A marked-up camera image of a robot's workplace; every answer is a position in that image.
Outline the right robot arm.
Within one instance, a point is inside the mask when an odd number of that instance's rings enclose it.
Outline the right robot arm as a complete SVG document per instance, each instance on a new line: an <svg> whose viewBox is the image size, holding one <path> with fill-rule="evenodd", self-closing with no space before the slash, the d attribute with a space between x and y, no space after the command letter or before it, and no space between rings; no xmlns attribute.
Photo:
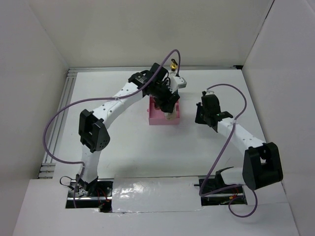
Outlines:
<svg viewBox="0 0 315 236"><path fill-rule="evenodd" d="M215 180L217 191L225 193L232 185L245 185L250 190L257 190L283 180L278 146L256 138L238 124L232 114L221 111L216 95L203 92L201 102L197 103L195 123L205 124L227 138L206 178L210 177L229 143L244 156L241 168L219 170L219 178Z"/></svg>

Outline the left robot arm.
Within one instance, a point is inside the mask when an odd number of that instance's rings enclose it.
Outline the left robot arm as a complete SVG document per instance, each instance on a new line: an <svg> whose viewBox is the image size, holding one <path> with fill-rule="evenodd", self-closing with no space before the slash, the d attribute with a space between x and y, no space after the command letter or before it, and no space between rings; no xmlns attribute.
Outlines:
<svg viewBox="0 0 315 236"><path fill-rule="evenodd" d="M163 113L166 121L176 118L178 90L186 87L184 78L154 63L150 70L131 75L124 87L114 98L98 108L84 109L79 117L79 136L83 145L83 165L76 177L80 191L92 196L97 191L97 167L101 151L109 144L108 129L113 121L132 104L145 96L154 100L155 108Z"/></svg>

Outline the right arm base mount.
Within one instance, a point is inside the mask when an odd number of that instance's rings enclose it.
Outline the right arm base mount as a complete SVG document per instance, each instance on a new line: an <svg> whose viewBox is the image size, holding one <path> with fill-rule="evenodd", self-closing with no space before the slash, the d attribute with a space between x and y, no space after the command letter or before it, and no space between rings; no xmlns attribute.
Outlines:
<svg viewBox="0 0 315 236"><path fill-rule="evenodd" d="M205 187L202 190L202 194L212 192L214 190L226 187L226 185L221 181L217 180L214 176L210 176L207 180ZM235 187L232 189L226 189L218 193L208 195L206 197L200 197L201 205L205 206L219 206L219 205L228 205L230 200L236 199L233 204L243 205L246 204L246 197L242 187Z"/></svg>

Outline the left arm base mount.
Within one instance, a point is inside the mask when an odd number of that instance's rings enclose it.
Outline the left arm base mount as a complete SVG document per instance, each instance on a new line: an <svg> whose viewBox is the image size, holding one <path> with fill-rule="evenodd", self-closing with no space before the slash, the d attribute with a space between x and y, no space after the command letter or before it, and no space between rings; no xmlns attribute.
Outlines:
<svg viewBox="0 0 315 236"><path fill-rule="evenodd" d="M99 179L91 193L86 193L79 186L74 192L75 180L68 176L62 176L59 183L68 189L65 208L75 208L73 202L73 197L75 197L76 208L94 208L102 213L112 212L112 179Z"/></svg>

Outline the black round cap jar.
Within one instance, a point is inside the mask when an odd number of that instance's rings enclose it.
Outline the black round cap jar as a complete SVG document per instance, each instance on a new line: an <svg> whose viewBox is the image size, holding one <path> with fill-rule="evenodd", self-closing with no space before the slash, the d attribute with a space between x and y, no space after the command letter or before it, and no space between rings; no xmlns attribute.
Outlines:
<svg viewBox="0 0 315 236"><path fill-rule="evenodd" d="M166 120L174 120L177 117L177 112L173 111L172 113L164 113L164 117Z"/></svg>

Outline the square glass bottle gold spout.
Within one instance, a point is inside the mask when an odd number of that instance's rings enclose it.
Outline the square glass bottle gold spout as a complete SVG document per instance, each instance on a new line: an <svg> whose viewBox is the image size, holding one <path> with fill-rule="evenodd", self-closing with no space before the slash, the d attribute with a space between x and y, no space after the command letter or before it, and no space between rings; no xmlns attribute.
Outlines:
<svg viewBox="0 0 315 236"><path fill-rule="evenodd" d="M170 69L172 72L176 72L176 70L178 69L178 63L175 59L171 59Z"/></svg>

